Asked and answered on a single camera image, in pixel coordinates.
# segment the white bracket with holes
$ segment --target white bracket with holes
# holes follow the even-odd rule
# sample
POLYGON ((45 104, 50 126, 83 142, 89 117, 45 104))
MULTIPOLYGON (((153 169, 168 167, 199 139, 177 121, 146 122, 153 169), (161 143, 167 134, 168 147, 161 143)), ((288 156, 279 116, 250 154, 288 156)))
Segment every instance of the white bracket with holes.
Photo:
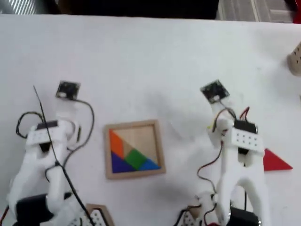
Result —
POLYGON ((195 219, 192 217, 191 213, 183 213, 179 223, 176 226, 194 226, 195 219))
POLYGON ((257 134, 232 128, 231 131, 226 134, 226 139, 231 140, 233 146, 248 149, 264 156, 263 141, 257 134))
POLYGON ((217 185, 216 213, 221 226, 226 226, 230 218, 230 197, 235 186, 242 186, 262 225, 271 226, 268 190, 264 178, 264 146, 259 135, 234 127, 222 138, 222 176, 217 185), (238 148, 248 149, 246 166, 238 161, 238 148))
MULTIPOLYGON (((53 142, 63 142, 63 139, 65 139, 64 129, 61 127, 49 128, 49 133, 53 142)), ((29 132, 26 145, 38 145, 47 142, 50 142, 47 129, 39 129, 29 132)))
MULTIPOLYGON (((108 226, 106 225, 99 210, 93 210, 90 214, 95 226, 108 226)), ((68 226, 92 226, 85 213, 82 211, 78 218, 74 219, 68 226)))

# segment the cable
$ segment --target cable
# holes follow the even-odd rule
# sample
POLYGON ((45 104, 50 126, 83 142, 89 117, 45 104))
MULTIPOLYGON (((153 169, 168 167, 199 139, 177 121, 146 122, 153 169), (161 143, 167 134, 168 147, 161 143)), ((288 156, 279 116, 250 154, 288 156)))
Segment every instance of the cable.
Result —
POLYGON ((217 122, 217 119, 218 119, 218 117, 221 115, 221 113, 223 113, 224 111, 228 111, 228 113, 233 117, 233 119, 234 119, 234 120, 237 120, 237 117, 236 117, 236 115, 235 115, 235 112, 234 112, 234 110, 233 110, 232 108, 226 107, 226 108, 220 110, 220 112, 218 112, 218 114, 216 115, 215 120, 214 120, 214 122, 213 122, 213 126, 212 126, 212 132, 213 132, 213 133, 214 133, 215 130, 216 130, 216 122, 217 122))
POLYGON ((6 217, 7 213, 8 213, 8 210, 9 210, 9 206, 7 206, 7 207, 5 208, 4 213, 3 213, 2 216, 1 216, 1 219, 0 219, 0 226, 2 226, 2 223, 3 223, 5 217, 6 217))
POLYGON ((246 211, 246 191, 245 191, 245 211, 246 211))
POLYGON ((248 115, 249 110, 250 110, 250 107, 247 107, 247 108, 240 114, 239 119, 243 119, 243 116, 245 115, 245 121, 248 121, 247 118, 246 118, 246 116, 248 115))
POLYGON ((212 165, 213 163, 215 163, 215 162, 220 158, 221 153, 222 153, 222 147, 223 147, 223 142, 221 141, 221 148, 220 148, 220 151, 219 151, 217 157, 216 157, 213 161, 211 161, 211 162, 209 162, 209 163, 207 163, 207 164, 201 166, 201 167, 198 169, 198 171, 197 171, 197 176, 198 176, 200 179, 209 181, 209 182, 211 183, 214 193, 217 193, 217 192, 216 192, 215 185, 214 185, 213 181, 210 180, 210 179, 208 179, 208 178, 204 178, 204 177, 200 176, 200 175, 199 175, 199 172, 200 172, 203 168, 212 165))
POLYGON ((217 206, 217 204, 214 204, 214 207, 213 207, 211 210, 208 210, 208 211, 204 214, 204 224, 205 224, 205 226, 210 226, 210 225, 212 225, 212 224, 209 224, 209 225, 207 224, 206 216, 207 216, 207 214, 212 213, 212 212, 215 210, 216 206, 217 206))
POLYGON ((41 111, 42 111, 42 116, 43 116, 43 120, 44 120, 44 123, 45 123, 45 127, 46 127, 46 130, 47 130, 47 133, 48 133, 50 145, 51 145, 51 148, 52 148, 53 155, 54 155, 54 157, 55 157, 55 166, 60 166, 60 167, 62 168, 63 173, 64 173, 64 175, 65 175, 65 177, 66 177, 66 179, 67 179, 67 181, 68 181, 68 184, 69 184, 69 186, 70 186, 70 188, 71 188, 71 190, 72 190, 72 192, 73 192, 75 198, 77 199, 77 201, 79 202, 81 208, 83 209, 83 211, 84 211, 85 214, 87 215, 87 217, 88 217, 88 219, 89 219, 91 225, 92 225, 92 226, 95 226, 95 224, 94 224, 94 222, 93 222, 93 219, 91 218, 91 216, 90 216, 88 210, 86 209, 85 205, 82 203, 81 199, 79 198, 79 196, 78 196, 78 194, 77 194, 77 192, 76 192, 76 190, 75 190, 75 188, 74 188, 74 186, 73 186, 73 184, 72 184, 72 182, 71 182, 71 180, 70 180, 70 178, 69 178, 69 176, 68 176, 68 174, 67 174, 67 172, 66 172, 66 169, 64 168, 64 166, 62 166, 62 165, 60 164, 60 162, 58 161, 58 159, 57 159, 57 157, 56 157, 55 150, 54 150, 54 148, 53 148, 53 142, 52 142, 52 140, 51 140, 51 136, 50 136, 50 133, 49 133, 49 128, 48 128, 47 121, 46 121, 46 118, 45 118, 45 114, 44 114, 42 102, 41 102, 41 100, 40 100, 40 98, 39 98, 39 95, 38 95, 38 92, 37 92, 35 86, 33 86, 33 88, 34 88, 34 91, 35 91, 35 93, 36 93, 36 96, 37 96, 37 98, 38 98, 38 100, 39 100, 39 104, 40 104, 40 108, 41 108, 41 111))
POLYGON ((18 120, 18 122, 17 122, 16 134, 17 134, 19 137, 22 137, 22 138, 24 138, 24 139, 27 139, 28 134, 26 134, 25 136, 24 136, 23 134, 21 134, 21 133, 20 133, 20 130, 19 130, 19 127, 20 127, 21 121, 22 121, 22 119, 24 118, 24 116, 26 116, 26 115, 28 115, 28 114, 35 114, 35 115, 37 115, 37 116, 41 119, 41 121, 43 122, 43 116, 42 116, 40 113, 38 113, 38 112, 25 112, 25 113, 23 113, 23 114, 20 116, 20 118, 19 118, 19 120, 18 120))
POLYGON ((196 209, 196 208, 200 208, 200 207, 202 207, 202 204, 200 204, 198 206, 188 206, 186 209, 181 210, 174 226, 177 226, 179 224, 184 213, 188 212, 190 209, 196 209))
MULTIPOLYGON (((239 119, 243 119, 243 116, 245 116, 245 121, 248 121, 246 119, 246 116, 248 115, 248 112, 250 110, 250 107, 247 107, 241 114, 240 114, 240 117, 239 119)), ((246 191, 245 191, 245 206, 244 206, 244 210, 246 211, 246 205, 247 205, 247 194, 246 194, 246 191)))
POLYGON ((91 125, 91 129, 90 129, 90 131, 89 131, 89 134, 88 134, 88 136, 87 136, 87 138, 86 138, 86 140, 85 140, 84 143, 82 143, 81 145, 79 145, 78 147, 76 147, 76 148, 73 149, 73 150, 67 148, 67 149, 68 149, 69 151, 71 151, 71 152, 68 154, 67 158, 65 159, 65 162, 63 163, 63 166, 64 166, 64 167, 66 166, 67 161, 69 160, 69 158, 70 158, 77 150, 81 149, 82 147, 84 147, 84 146, 88 143, 88 141, 89 141, 90 138, 91 138, 91 135, 92 135, 92 132, 93 132, 93 128, 94 128, 94 123, 95 123, 95 114, 94 114, 94 110, 93 110, 93 107, 91 106, 91 104, 89 104, 88 102, 83 101, 83 100, 73 100, 73 101, 79 102, 79 103, 82 103, 82 104, 85 104, 85 105, 87 105, 87 106, 90 108, 91 114, 92 114, 92 125, 91 125))

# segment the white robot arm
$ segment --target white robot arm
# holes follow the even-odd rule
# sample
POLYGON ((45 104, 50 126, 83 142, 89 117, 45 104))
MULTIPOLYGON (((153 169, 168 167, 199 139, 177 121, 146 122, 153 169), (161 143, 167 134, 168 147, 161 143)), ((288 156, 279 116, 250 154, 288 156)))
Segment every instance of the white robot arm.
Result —
MULTIPOLYGON (((76 142, 79 125, 61 118, 49 121, 48 127, 56 158, 63 164, 69 153, 67 146, 76 142)), ((9 208, 22 225, 34 225, 48 221, 53 216, 61 216, 60 212, 66 211, 66 206, 70 207, 70 203, 73 203, 73 208, 80 210, 79 204, 74 201, 74 196, 69 197, 70 193, 65 194, 64 173, 61 167, 55 165, 55 162, 45 124, 41 123, 32 127, 26 140, 22 166, 8 194, 9 208), (43 176, 49 180, 48 194, 28 197, 43 176)), ((58 219, 71 222, 74 214, 64 214, 64 218, 57 217, 56 223, 53 224, 68 225, 61 224, 62 222, 58 219)))
POLYGON ((263 170, 264 146, 256 126, 221 115, 217 118, 215 132, 222 134, 222 175, 216 194, 205 192, 198 195, 202 209, 195 225, 236 225, 229 222, 230 196, 235 186, 242 186, 249 195, 254 214, 258 217, 258 222, 254 225, 271 226, 263 170), (243 155, 243 163, 240 162, 239 155, 243 155))

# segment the white table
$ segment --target white table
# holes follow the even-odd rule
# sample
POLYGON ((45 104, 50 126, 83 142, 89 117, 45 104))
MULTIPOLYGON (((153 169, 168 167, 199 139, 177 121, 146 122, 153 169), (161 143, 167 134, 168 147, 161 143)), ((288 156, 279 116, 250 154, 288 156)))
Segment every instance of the white table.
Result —
MULTIPOLYGON (((273 225, 297 225, 301 79, 290 74, 285 58, 300 40, 294 24, 1 15, 1 211, 24 154, 16 121, 25 111, 39 110, 32 85, 51 119, 58 83, 67 80, 81 82, 79 98, 96 113, 91 141, 67 167, 82 199, 105 204, 117 226, 173 225, 197 191, 210 189, 196 177, 197 167, 217 153, 206 138, 213 115, 199 88, 220 79, 238 113, 251 107, 249 120, 258 124, 266 147, 294 167, 267 173, 266 179, 273 225), (106 180, 103 126, 152 118, 160 122, 167 173, 106 180)), ((90 113, 78 108, 84 136, 90 113)), ((21 130, 37 122, 24 119, 21 130)), ((218 172, 216 164, 203 174, 217 181, 218 172)))

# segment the white object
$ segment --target white object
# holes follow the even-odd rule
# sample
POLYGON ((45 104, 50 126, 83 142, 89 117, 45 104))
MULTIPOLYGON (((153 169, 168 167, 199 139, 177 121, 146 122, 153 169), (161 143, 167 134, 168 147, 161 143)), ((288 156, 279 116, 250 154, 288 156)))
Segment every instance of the white object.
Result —
POLYGON ((176 226, 193 226, 194 222, 195 220, 193 219, 191 213, 188 211, 182 215, 179 223, 176 226))
MULTIPOLYGON (((49 134, 53 142, 53 148, 57 160, 63 164, 68 151, 68 137, 74 136, 74 125, 67 120, 58 120, 57 126, 49 128, 49 134)), ((40 144, 50 142, 47 129, 38 129, 37 126, 33 126, 28 134, 26 140, 26 152, 22 166, 19 173, 16 175, 12 182, 11 190, 8 194, 8 204, 13 215, 16 217, 16 204, 19 200, 28 197, 29 193, 37 185, 38 181, 44 176, 44 172, 47 168, 55 165, 56 159, 50 146, 47 153, 43 153, 40 144)), ((78 206, 75 197, 64 200, 65 191, 65 176, 62 168, 56 166, 48 170, 47 175, 49 179, 49 190, 46 196, 46 208, 57 218, 55 219, 55 226, 67 225, 74 219, 73 214, 66 207, 78 206)))
POLYGON ((287 64, 292 74, 301 76, 301 42, 293 52, 287 56, 287 64))
MULTIPOLYGON (((113 219, 117 226, 173 225, 178 211, 200 191, 186 193, 168 186, 166 181, 182 172, 185 165, 190 167, 187 181, 199 187, 198 166, 214 159, 219 150, 208 150, 203 162, 186 164, 196 152, 203 156, 203 138, 198 138, 198 148, 187 147, 190 141, 180 138, 168 123, 168 116, 160 112, 171 105, 181 114, 181 109, 190 108, 191 100, 206 113, 200 112, 196 117, 185 115, 191 124, 207 117, 205 128, 213 115, 205 98, 199 100, 199 88, 220 79, 231 96, 237 93, 244 104, 250 105, 249 119, 258 124, 265 146, 294 166, 293 171, 265 177, 273 207, 273 226, 299 225, 301 80, 291 75, 285 61, 300 42, 299 24, 0 15, 0 28, 0 211, 7 205, 9 181, 24 157, 24 142, 14 134, 16 121, 25 111, 39 110, 32 85, 42 90, 39 93, 46 118, 52 118, 53 96, 64 79, 81 83, 79 99, 89 100, 96 117, 91 140, 67 165, 68 174, 83 198, 106 204, 110 213, 116 213, 113 219), (164 102, 181 98, 187 89, 197 90, 198 95, 186 96, 187 101, 179 103, 164 102), (159 119, 167 173, 107 182, 102 128, 108 122, 149 118, 159 119)), ((77 106, 77 119, 85 138, 91 113, 77 106)), ((24 118, 21 130, 25 133, 36 122, 34 117, 24 118)), ((217 181, 218 164, 211 166, 208 176, 217 181)), ((43 185, 37 189, 47 192, 43 185)), ((238 198, 243 208, 243 194, 238 198)), ((10 218, 8 215, 5 219, 5 226, 13 225, 10 218)))
POLYGON ((230 197, 236 185, 246 190, 253 211, 262 225, 271 226, 263 157, 264 146, 260 136, 233 127, 228 128, 223 138, 222 176, 217 186, 217 215, 222 226, 226 226, 230 219, 230 197), (238 161, 239 147, 249 149, 245 167, 238 161))
MULTIPOLYGON (((93 210, 90 216, 95 226, 106 226, 106 223, 99 210, 93 210)), ((77 217, 69 224, 69 226, 90 226, 90 225, 91 223, 83 211, 80 214, 78 214, 77 217)))

